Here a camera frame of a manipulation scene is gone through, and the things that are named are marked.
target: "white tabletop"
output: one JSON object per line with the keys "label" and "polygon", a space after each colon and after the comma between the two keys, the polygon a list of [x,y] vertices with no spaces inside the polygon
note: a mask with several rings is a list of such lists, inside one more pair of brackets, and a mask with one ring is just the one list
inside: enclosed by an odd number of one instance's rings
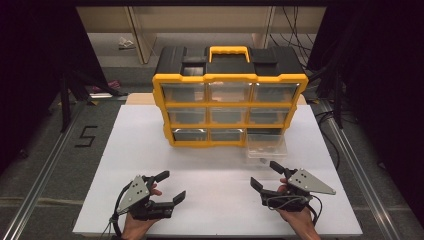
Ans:
{"label": "white tabletop", "polygon": [[[170,177],[159,183],[160,197],[169,202],[186,190],[185,200],[148,232],[157,237],[284,237],[295,235],[279,214],[262,206],[250,186],[254,177],[265,189],[276,190],[281,175],[260,162],[246,161],[245,148],[173,148],[163,135],[156,106],[123,105],[73,232],[100,235],[113,213],[122,188],[137,174],[153,176],[164,170]],[[322,237],[362,234],[334,168],[312,110],[298,105],[285,133],[288,157],[284,167],[305,168],[337,191],[314,194],[323,203],[316,225]],[[311,201],[319,211],[319,203]],[[121,229],[124,216],[120,217]]]}

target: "metal rail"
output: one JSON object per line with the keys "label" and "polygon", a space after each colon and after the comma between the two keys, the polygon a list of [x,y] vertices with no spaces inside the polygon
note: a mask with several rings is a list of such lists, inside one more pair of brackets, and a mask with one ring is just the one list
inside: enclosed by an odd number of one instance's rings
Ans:
{"label": "metal rail", "polygon": [[[325,112],[332,110],[328,101],[323,100],[321,101],[321,103],[322,103],[322,109]],[[370,210],[372,211],[375,217],[375,220],[377,221],[377,224],[380,227],[380,230],[384,238],[385,239],[401,239],[400,234],[398,230],[396,229],[396,226],[394,225],[392,218],[390,217],[390,214],[388,213],[388,211],[384,207],[384,204],[382,203],[377,193],[375,192],[359,159],[356,157],[356,154],[352,146],[350,145],[349,140],[347,139],[343,129],[339,129],[333,119],[329,119],[328,121],[334,133],[334,136],[336,137],[336,140],[340,148],[342,149],[344,156],[346,157],[346,160],[350,166],[350,169],[352,170],[353,175],[355,176],[356,181],[365,197],[365,200],[367,201],[370,207]]]}
{"label": "metal rail", "polygon": [[21,207],[16,213],[15,217],[10,223],[10,226],[3,237],[4,240],[16,240],[19,239],[22,231],[25,228],[26,223],[28,222],[32,211],[34,210],[37,200],[43,192],[47,182],[58,162],[60,155],[63,152],[64,147],[69,139],[69,136],[72,133],[73,126],[75,125],[76,120],[78,119],[79,114],[85,107],[85,102],[78,102],[75,106],[74,116],[70,122],[66,131],[62,132],[59,135],[58,140],[53,147],[53,150],[50,152],[49,157],[47,158],[43,168],[41,169],[37,179],[31,187],[28,195],[25,197]]}

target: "plastic drawer cabinet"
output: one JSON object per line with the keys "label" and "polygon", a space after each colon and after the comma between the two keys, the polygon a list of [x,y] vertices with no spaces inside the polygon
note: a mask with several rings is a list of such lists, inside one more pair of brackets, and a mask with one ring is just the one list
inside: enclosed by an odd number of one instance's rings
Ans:
{"label": "plastic drawer cabinet", "polygon": [[284,134],[307,83],[290,47],[165,47],[153,95],[172,146],[244,147]]}

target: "yellow handle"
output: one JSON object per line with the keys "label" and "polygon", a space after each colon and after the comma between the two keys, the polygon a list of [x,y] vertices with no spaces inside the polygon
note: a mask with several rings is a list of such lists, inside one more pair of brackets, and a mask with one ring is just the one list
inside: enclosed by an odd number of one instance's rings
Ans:
{"label": "yellow handle", "polygon": [[209,62],[212,62],[213,54],[244,54],[246,61],[250,62],[249,52],[244,46],[214,46],[209,48]]}

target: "human hand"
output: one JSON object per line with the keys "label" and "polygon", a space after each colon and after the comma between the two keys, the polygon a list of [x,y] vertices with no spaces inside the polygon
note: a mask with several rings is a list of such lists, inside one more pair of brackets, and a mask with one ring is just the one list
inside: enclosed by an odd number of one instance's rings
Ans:
{"label": "human hand", "polygon": [[[153,184],[153,188],[150,191],[150,195],[156,195],[160,196],[162,195],[162,192],[155,189],[157,186],[156,183]],[[147,221],[141,221],[134,219],[131,214],[127,213],[127,217],[125,218],[125,226],[124,231],[122,232],[122,239],[128,239],[128,240],[139,240],[146,232],[149,230],[151,226],[153,226],[154,223],[159,221],[160,219],[154,219],[154,220],[147,220]]]}
{"label": "human hand", "polygon": [[[278,187],[278,192],[283,192],[286,189],[287,179],[281,178],[280,182],[283,184]],[[315,231],[314,224],[312,223],[311,211],[304,208],[300,212],[287,212],[286,210],[276,209],[286,222],[290,224],[296,234],[303,240],[305,239],[321,239]]]}

